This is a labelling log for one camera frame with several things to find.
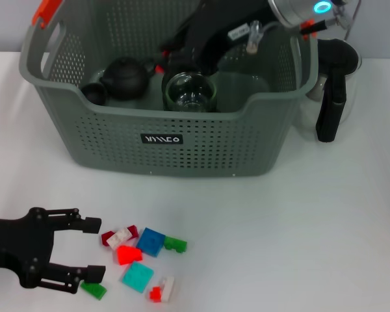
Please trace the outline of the grey perforated storage bin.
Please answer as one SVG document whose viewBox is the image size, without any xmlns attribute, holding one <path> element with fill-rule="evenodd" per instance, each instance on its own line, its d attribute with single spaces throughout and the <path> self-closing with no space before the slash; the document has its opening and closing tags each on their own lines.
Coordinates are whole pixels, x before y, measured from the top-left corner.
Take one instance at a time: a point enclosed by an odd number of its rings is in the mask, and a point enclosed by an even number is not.
<svg viewBox="0 0 390 312">
<path fill-rule="evenodd" d="M 178 177 L 259 176 L 276 162 L 318 76 L 318 44 L 283 27 L 256 55 L 237 46 L 212 76 L 216 112 L 164 109 L 162 75 L 140 99 L 89 102 L 81 88 L 119 57 L 147 61 L 200 0 L 42 0 L 19 70 L 83 166 Z"/>
</svg>

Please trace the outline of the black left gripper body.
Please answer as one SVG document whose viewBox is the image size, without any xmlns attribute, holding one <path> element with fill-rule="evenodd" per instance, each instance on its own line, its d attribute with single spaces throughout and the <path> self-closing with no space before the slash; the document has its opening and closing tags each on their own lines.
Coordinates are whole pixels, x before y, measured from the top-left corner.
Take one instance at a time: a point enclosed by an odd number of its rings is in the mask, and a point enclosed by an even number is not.
<svg viewBox="0 0 390 312">
<path fill-rule="evenodd" d="M 15 220 L 0 219 L 0 268 L 13 271 L 24 288 L 40 285 L 53 247 L 48 211 L 32 208 Z"/>
</svg>

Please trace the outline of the green toy brick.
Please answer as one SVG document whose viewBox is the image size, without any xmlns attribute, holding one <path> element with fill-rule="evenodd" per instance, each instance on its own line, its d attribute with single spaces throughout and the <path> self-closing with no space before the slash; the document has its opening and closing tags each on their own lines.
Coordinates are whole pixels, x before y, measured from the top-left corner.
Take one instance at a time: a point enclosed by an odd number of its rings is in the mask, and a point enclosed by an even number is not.
<svg viewBox="0 0 390 312">
<path fill-rule="evenodd" d="M 175 250 L 177 253 L 184 253 L 187 250 L 187 241 L 165 236 L 163 246 L 167 250 Z"/>
</svg>

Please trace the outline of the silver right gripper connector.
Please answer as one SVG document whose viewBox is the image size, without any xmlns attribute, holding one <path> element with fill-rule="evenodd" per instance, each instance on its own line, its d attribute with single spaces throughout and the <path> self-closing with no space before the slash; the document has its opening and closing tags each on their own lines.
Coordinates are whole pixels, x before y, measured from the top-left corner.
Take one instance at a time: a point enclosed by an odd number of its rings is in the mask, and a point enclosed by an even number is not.
<svg viewBox="0 0 390 312">
<path fill-rule="evenodd" d="M 249 55 L 254 55 L 258 52 L 260 41 L 264 35 L 263 26 L 260 21 L 252 21 L 250 24 L 250 32 L 248 42 L 246 44 L 246 52 Z"/>
</svg>

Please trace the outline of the large red toy brick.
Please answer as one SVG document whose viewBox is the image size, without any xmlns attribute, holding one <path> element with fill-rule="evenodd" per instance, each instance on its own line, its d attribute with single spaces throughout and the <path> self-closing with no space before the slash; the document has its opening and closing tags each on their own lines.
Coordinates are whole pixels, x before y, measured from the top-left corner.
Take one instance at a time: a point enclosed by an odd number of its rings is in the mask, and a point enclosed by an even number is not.
<svg viewBox="0 0 390 312">
<path fill-rule="evenodd" d="M 142 260 L 142 251 L 132 246 L 119 246 L 116 255 L 119 265 L 128 265 Z"/>
</svg>

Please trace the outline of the black ceramic teapot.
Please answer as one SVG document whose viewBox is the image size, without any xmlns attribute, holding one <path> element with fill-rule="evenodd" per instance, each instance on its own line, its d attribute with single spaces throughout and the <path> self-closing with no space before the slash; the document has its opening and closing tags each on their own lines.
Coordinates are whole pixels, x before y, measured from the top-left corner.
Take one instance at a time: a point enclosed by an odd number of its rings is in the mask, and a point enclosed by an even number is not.
<svg viewBox="0 0 390 312">
<path fill-rule="evenodd" d="M 152 58 L 137 60 L 120 57 L 109 64 L 99 81 L 114 99 L 139 99 L 148 89 L 155 67 L 156 63 Z"/>
</svg>

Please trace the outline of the short white toy brick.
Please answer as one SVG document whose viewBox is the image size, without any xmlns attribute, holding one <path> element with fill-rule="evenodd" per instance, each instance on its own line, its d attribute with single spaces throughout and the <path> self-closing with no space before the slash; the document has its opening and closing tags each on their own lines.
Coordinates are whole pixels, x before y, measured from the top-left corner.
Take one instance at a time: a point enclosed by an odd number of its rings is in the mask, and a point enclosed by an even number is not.
<svg viewBox="0 0 390 312">
<path fill-rule="evenodd" d="M 122 243 L 129 240 L 132 236 L 132 233 L 128 230 L 127 227 L 125 227 L 109 237 L 107 239 L 107 244 L 111 247 L 112 250 L 116 250 Z"/>
</svg>

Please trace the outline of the blue toy plate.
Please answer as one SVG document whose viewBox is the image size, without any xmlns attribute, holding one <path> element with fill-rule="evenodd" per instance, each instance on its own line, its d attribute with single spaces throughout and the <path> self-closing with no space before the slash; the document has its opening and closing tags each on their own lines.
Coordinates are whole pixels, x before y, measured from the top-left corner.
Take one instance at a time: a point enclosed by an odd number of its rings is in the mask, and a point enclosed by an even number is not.
<svg viewBox="0 0 390 312">
<path fill-rule="evenodd" d="M 163 247 L 165 238 L 164 234 L 146 227 L 136 244 L 136 248 L 142 253 L 157 257 Z"/>
</svg>

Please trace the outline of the cyan toy plate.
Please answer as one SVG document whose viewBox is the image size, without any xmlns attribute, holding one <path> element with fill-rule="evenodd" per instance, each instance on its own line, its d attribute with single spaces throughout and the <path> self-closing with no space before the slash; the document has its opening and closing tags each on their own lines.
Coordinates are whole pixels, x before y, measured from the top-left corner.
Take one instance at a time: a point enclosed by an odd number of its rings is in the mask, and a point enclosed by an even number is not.
<svg viewBox="0 0 390 312">
<path fill-rule="evenodd" d="M 154 271 L 151 268 L 133 261 L 125 272 L 122 283 L 139 293 L 143 293 L 153 275 Z"/>
</svg>

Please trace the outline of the small black ceramic teacup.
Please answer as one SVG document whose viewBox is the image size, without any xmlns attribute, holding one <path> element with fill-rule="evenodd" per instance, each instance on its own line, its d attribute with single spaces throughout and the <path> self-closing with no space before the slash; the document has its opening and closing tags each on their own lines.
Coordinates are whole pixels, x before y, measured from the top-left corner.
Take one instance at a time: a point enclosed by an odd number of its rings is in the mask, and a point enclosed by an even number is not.
<svg viewBox="0 0 390 312">
<path fill-rule="evenodd" d="M 81 88 L 81 92 L 89 102 L 105 106 L 107 101 L 107 91 L 100 83 L 88 83 Z"/>
</svg>

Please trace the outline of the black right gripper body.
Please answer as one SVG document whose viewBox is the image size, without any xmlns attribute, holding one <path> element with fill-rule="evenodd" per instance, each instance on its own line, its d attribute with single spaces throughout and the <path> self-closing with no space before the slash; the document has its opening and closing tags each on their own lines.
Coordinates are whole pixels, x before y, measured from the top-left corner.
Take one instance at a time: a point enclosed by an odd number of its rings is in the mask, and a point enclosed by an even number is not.
<svg viewBox="0 0 390 312">
<path fill-rule="evenodd" d="M 247 42 L 249 30 L 232 36 L 229 33 L 255 20 L 262 26 L 278 22 L 268 0 L 200 0 L 170 42 L 181 44 L 184 54 L 197 65 L 204 51 L 216 51 L 222 58 L 233 47 Z"/>
</svg>

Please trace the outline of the green flat toy plate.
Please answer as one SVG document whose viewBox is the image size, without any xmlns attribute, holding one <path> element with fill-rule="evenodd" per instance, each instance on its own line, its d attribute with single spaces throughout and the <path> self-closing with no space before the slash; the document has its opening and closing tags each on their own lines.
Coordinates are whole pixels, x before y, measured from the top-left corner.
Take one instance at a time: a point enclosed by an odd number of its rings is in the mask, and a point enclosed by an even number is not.
<svg viewBox="0 0 390 312">
<path fill-rule="evenodd" d="M 97 300 L 101 300 L 107 293 L 107 289 L 98 283 L 86 283 L 83 281 L 80 287 Z"/>
</svg>

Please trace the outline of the dark red toy brick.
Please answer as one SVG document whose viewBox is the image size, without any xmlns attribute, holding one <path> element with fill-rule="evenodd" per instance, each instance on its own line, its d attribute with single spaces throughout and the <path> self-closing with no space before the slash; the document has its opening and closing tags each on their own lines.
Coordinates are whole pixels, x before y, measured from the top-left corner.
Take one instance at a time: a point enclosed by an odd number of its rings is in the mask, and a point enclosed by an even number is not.
<svg viewBox="0 0 390 312">
<path fill-rule="evenodd" d="M 138 237 L 138 229 L 137 229 L 137 227 L 136 227 L 135 225 L 128 226 L 128 227 L 126 227 L 126 228 L 128 228 L 128 230 L 129 230 L 129 231 L 132 233 L 132 235 L 133 235 L 133 236 L 132 236 L 129 240 L 127 240 L 127 241 L 130 241 L 131 239 L 135 239 L 135 238 Z M 113 231 L 108 231 L 108 232 L 102 234 L 102 235 L 101 235 L 101 242 L 102 242 L 102 245 L 107 246 L 107 247 L 110 247 L 110 246 L 107 244 L 107 239 L 108 239 L 109 237 L 111 237 L 113 234 L 115 234 L 115 232 L 113 232 Z"/>
</svg>

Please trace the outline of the long white toy brick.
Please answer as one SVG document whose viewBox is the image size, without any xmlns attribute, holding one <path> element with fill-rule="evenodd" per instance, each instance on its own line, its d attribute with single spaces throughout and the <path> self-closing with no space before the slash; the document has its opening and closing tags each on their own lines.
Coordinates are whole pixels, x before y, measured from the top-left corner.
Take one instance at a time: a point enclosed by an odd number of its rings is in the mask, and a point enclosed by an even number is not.
<svg viewBox="0 0 390 312">
<path fill-rule="evenodd" d="M 170 297 L 172 295 L 172 291 L 175 285 L 175 278 L 173 276 L 167 276 L 163 278 L 160 282 L 161 288 L 161 302 L 166 303 L 169 302 Z"/>
</svg>

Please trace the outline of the glass teacup with black sleeve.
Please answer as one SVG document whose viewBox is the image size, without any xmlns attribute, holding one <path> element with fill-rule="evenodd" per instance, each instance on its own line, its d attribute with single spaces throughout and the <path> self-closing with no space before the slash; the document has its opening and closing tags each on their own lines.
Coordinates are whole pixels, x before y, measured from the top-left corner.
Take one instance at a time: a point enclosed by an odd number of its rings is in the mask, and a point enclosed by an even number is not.
<svg viewBox="0 0 390 312">
<path fill-rule="evenodd" d="M 217 89 L 210 78 L 194 72 L 167 77 L 162 83 L 163 107 L 175 112 L 216 112 Z"/>
</svg>

